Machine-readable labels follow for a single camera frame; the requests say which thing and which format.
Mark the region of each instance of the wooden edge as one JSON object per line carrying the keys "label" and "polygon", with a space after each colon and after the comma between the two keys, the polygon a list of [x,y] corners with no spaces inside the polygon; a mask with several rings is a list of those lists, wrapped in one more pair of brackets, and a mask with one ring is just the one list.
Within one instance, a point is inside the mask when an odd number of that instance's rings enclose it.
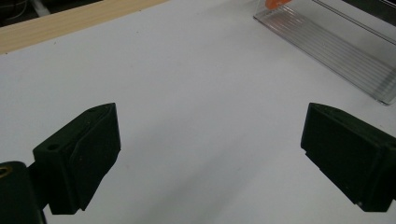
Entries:
{"label": "wooden edge", "polygon": [[103,0],[0,28],[0,54],[73,33],[168,0]]}

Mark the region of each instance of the clear plastic tray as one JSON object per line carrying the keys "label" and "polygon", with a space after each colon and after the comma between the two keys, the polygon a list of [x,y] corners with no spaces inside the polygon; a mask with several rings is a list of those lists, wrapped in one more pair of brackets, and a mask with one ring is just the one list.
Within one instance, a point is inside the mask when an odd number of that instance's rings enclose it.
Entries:
{"label": "clear plastic tray", "polygon": [[396,101],[396,27],[341,0],[258,2],[254,18],[377,101]]}

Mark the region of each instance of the table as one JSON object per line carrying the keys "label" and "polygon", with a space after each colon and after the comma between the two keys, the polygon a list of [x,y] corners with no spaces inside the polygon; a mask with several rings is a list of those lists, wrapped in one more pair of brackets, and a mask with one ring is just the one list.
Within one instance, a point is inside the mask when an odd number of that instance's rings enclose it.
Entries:
{"label": "table", "polygon": [[2,161],[115,102],[122,150],[85,212],[49,224],[395,223],[300,149],[310,102],[396,136],[383,106],[252,19],[255,0],[170,2],[0,55]]}

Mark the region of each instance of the light wood trim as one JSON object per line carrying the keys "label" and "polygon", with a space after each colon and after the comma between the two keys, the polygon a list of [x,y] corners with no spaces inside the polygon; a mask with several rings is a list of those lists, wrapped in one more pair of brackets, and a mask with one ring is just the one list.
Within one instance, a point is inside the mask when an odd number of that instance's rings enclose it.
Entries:
{"label": "light wood trim", "polygon": [[67,35],[167,0],[103,0],[0,28],[0,54]]}

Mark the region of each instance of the orange object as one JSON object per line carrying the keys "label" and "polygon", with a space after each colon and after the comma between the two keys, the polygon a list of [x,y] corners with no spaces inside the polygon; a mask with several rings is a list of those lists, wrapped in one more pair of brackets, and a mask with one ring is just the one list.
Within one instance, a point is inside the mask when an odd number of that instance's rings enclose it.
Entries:
{"label": "orange object", "polygon": [[265,6],[268,9],[275,9],[277,7],[287,4],[289,1],[291,0],[267,0],[265,1]]}

